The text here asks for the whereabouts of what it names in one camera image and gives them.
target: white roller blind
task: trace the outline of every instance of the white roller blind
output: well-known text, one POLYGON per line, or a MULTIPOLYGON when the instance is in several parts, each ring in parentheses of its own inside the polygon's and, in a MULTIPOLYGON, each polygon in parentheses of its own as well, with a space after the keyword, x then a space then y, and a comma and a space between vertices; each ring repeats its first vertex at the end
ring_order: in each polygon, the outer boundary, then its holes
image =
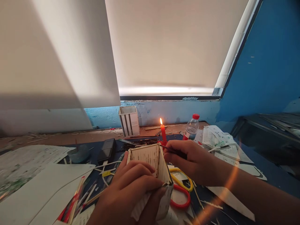
POLYGON ((120 95, 211 95, 247 3, 106 0, 120 95))
POLYGON ((0 30, 0 109, 120 104, 104 0, 2 0, 0 30))

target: blue wall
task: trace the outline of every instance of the blue wall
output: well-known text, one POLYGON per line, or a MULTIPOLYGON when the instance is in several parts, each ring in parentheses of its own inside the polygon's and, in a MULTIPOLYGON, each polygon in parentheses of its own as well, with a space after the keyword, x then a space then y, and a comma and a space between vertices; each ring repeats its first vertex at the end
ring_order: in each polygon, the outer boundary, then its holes
MULTIPOLYGON (((200 120, 230 132, 237 118, 300 110, 300 1, 264 0, 224 97, 220 101, 138 101, 141 126, 200 120)), ((120 127, 119 107, 85 109, 92 124, 120 127)))

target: red candle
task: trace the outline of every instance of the red candle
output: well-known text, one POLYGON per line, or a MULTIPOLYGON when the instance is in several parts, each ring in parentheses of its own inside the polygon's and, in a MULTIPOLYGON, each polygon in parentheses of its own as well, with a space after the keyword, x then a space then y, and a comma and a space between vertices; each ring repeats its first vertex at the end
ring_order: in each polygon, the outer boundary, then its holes
POLYGON ((165 125, 163 125, 162 119, 160 118, 160 129, 162 130, 162 144, 166 145, 167 144, 167 137, 166 137, 166 130, 165 130, 165 125))

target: hand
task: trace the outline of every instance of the hand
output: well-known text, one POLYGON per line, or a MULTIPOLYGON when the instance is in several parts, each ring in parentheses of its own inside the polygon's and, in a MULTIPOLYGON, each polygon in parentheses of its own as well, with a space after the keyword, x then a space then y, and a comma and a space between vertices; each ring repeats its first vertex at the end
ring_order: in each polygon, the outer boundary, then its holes
POLYGON ((166 162, 180 168, 197 184, 204 186, 224 185, 226 177, 222 177, 219 174, 223 168, 230 167, 230 164, 214 157, 192 140, 172 140, 168 141, 166 146, 177 151, 182 151, 187 155, 187 160, 185 160, 178 155, 168 152, 167 149, 164 150, 164 159, 166 162))
POLYGON ((96 207, 87 223, 95 224, 155 224, 159 203, 165 194, 163 182, 155 178, 155 169, 146 162, 131 161, 126 165, 128 152, 120 163, 111 185, 98 199, 96 207), (140 219, 131 218, 135 205, 146 192, 154 191, 145 206, 140 219))

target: plastic bottle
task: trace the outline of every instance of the plastic bottle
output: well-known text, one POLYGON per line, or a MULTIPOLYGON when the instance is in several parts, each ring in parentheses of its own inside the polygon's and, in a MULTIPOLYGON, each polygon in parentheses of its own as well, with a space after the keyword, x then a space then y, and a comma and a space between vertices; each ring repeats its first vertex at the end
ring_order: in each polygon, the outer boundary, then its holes
POLYGON ((199 115, 193 114, 193 118, 187 123, 185 128, 183 140, 194 140, 199 129, 199 115))

